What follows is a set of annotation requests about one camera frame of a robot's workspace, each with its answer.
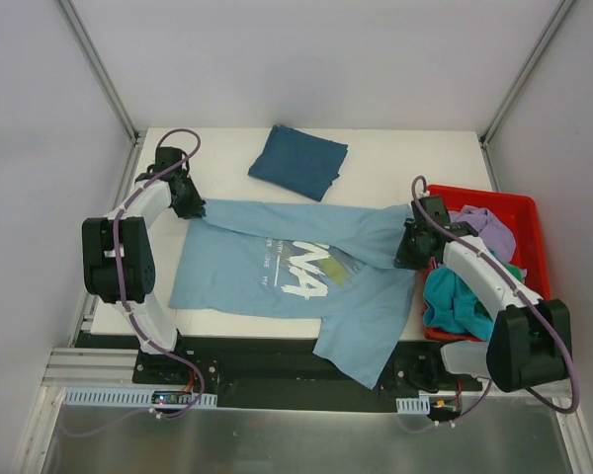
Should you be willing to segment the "light blue t shirt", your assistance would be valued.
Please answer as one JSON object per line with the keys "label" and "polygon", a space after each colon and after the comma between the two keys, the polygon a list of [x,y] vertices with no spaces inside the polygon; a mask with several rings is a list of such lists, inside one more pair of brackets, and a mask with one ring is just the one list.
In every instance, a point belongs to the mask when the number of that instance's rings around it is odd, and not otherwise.
{"label": "light blue t shirt", "polygon": [[407,205],[212,199],[188,226],[169,305],[318,319],[313,352],[374,388],[408,320],[415,273],[395,267]]}

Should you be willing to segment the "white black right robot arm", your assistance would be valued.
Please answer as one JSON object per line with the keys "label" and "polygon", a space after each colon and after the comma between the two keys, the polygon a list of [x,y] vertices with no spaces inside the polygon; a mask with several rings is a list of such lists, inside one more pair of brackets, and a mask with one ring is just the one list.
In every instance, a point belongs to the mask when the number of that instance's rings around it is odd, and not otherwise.
{"label": "white black right robot arm", "polygon": [[579,382],[571,355],[570,314],[560,300],[544,300],[512,276],[467,223],[453,223],[439,196],[415,197],[394,264],[419,271],[431,262],[455,273],[494,322],[485,371],[503,392],[567,380]]}

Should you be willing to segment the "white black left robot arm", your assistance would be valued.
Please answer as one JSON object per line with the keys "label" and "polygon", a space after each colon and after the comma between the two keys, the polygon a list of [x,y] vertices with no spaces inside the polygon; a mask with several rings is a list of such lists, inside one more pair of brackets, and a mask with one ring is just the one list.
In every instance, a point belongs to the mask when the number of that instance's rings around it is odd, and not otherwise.
{"label": "white black left robot arm", "polygon": [[180,148],[158,147],[128,197],[105,216],[85,219],[81,227],[87,291],[125,316],[141,350],[159,356],[154,370],[169,384],[182,382],[190,363],[175,351],[179,331],[155,295],[157,273],[148,231],[167,210],[185,220],[206,215],[189,161]]}

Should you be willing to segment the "teal t shirt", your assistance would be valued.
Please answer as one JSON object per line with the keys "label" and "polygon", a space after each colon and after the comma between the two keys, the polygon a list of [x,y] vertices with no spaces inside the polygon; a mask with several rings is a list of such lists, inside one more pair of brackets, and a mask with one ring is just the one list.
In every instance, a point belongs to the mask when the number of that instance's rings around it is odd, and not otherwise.
{"label": "teal t shirt", "polygon": [[453,335],[471,335],[481,341],[491,337],[494,322],[465,282],[446,267],[427,276],[423,299],[423,323]]}

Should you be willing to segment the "lilac t shirt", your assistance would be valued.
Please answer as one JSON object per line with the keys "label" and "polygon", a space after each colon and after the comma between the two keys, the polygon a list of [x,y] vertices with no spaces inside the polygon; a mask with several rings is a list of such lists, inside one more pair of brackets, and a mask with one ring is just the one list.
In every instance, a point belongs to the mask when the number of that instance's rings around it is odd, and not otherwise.
{"label": "lilac t shirt", "polygon": [[459,211],[450,211],[449,215],[453,222],[470,224],[499,261],[512,261],[517,248],[514,234],[488,208],[464,205]]}

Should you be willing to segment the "green t shirt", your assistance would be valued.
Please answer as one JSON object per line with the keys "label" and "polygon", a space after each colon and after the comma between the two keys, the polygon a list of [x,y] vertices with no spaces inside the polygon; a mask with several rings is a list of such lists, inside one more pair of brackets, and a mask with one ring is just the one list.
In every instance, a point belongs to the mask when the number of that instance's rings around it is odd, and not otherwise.
{"label": "green t shirt", "polygon": [[513,266],[511,264],[505,264],[504,268],[508,271],[508,273],[514,277],[518,282],[524,283],[527,271],[524,269],[520,269],[517,266]]}

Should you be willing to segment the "red plastic bin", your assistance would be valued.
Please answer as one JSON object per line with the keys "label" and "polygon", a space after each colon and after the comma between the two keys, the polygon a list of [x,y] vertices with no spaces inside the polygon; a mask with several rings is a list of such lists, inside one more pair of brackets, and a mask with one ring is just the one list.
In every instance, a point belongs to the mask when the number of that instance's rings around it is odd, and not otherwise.
{"label": "red plastic bin", "polygon": [[[464,205],[472,205],[486,207],[494,213],[512,231],[517,246],[512,261],[502,263],[526,270],[524,284],[544,299],[551,297],[540,222],[536,205],[531,198],[441,185],[430,185],[428,190],[431,195],[442,198],[448,212],[459,211]],[[428,274],[439,267],[440,264],[432,262]],[[425,325],[424,335],[435,341],[480,341],[468,334],[453,335]]]}

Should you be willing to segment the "folded navy blue t shirt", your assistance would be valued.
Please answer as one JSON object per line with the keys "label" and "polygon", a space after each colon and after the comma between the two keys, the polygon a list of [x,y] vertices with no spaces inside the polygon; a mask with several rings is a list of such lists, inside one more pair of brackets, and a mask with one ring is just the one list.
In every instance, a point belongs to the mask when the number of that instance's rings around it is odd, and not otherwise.
{"label": "folded navy blue t shirt", "polygon": [[274,125],[248,176],[321,202],[347,153],[347,144]]}

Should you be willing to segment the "left aluminium frame post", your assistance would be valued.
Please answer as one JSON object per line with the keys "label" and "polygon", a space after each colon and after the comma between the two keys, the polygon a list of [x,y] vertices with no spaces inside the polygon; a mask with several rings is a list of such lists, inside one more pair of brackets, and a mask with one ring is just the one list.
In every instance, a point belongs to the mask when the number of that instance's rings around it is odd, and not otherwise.
{"label": "left aluminium frame post", "polygon": [[74,2],[70,0],[54,0],[53,4],[75,39],[88,68],[99,85],[99,88],[111,107],[117,121],[121,125],[124,134],[131,143],[137,143],[140,139],[140,130],[136,127],[134,121],[130,117],[121,95],[104,64],[85,23],[74,5]]}

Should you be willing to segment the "aluminium frame post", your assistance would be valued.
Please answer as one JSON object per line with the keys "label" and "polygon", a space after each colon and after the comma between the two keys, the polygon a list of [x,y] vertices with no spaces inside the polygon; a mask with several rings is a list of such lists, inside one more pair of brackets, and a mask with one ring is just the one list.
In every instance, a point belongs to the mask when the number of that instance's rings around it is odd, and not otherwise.
{"label": "aluminium frame post", "polygon": [[140,130],[136,127],[134,121],[130,117],[121,95],[104,64],[85,23],[74,5],[74,2],[70,0],[54,0],[53,4],[75,39],[88,68],[99,85],[99,88],[111,107],[117,121],[121,125],[124,134],[131,143],[137,143],[140,139]]}
{"label": "aluminium frame post", "polygon": [[488,148],[491,140],[498,132],[503,121],[507,118],[516,100],[533,77],[543,57],[550,49],[552,42],[577,5],[577,0],[561,0],[557,2],[542,31],[526,55],[524,62],[518,69],[515,78],[511,81],[489,124],[479,136],[480,147],[483,150]]}

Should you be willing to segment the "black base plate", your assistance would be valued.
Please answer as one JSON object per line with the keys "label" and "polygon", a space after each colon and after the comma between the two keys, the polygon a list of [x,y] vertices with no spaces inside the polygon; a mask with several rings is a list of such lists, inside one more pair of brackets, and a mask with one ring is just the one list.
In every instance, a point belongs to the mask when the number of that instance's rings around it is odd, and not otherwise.
{"label": "black base plate", "polygon": [[374,388],[313,354],[312,340],[180,338],[180,361],[139,353],[132,381],[158,387],[191,385],[216,396],[220,408],[392,413],[395,402],[422,391],[479,393],[481,382],[448,373],[439,344],[402,341]]}

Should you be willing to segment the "right aluminium frame post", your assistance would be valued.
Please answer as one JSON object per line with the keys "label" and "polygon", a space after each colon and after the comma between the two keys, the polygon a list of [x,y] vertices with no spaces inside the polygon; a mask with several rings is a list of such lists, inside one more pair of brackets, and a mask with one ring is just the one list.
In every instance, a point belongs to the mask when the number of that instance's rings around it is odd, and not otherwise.
{"label": "right aluminium frame post", "polygon": [[526,55],[524,62],[518,69],[515,78],[511,81],[489,124],[479,136],[480,147],[483,150],[488,148],[491,140],[498,132],[503,121],[507,118],[516,100],[533,77],[543,57],[550,49],[552,42],[577,5],[577,0],[561,0],[557,2],[542,31]]}

